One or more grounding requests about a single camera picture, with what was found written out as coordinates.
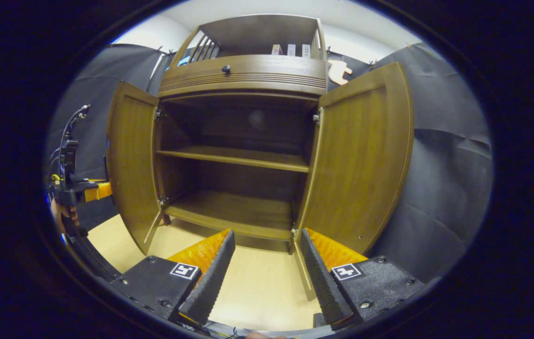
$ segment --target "wooden door panel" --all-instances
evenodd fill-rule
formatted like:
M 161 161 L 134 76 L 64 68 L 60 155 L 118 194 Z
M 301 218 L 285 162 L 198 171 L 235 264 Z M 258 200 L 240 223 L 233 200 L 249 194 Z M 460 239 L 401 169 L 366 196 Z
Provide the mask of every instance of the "wooden door panel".
M 411 158 L 413 105 L 402 66 L 358 77 L 319 105 L 299 230 L 308 227 L 363 253 L 394 211 Z
M 112 195 L 127 230 L 144 254 L 161 219 L 153 173 L 153 126 L 159 100 L 121 82 L 107 126 L 106 161 Z

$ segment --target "wooden shelf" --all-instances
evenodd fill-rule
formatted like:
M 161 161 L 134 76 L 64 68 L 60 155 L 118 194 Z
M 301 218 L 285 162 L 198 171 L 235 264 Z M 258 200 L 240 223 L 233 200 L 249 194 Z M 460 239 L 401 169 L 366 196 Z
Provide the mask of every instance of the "wooden shelf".
M 176 200 L 164 211 L 190 223 L 275 240 L 290 240 L 290 202 L 251 198 L 201 189 Z
M 290 154 L 214 146 L 186 146 L 174 151 L 156 151 L 156 153 L 163 156 L 235 163 L 238 165 L 275 168 L 277 170 L 294 172 L 308 172 L 306 162 L 300 156 Z

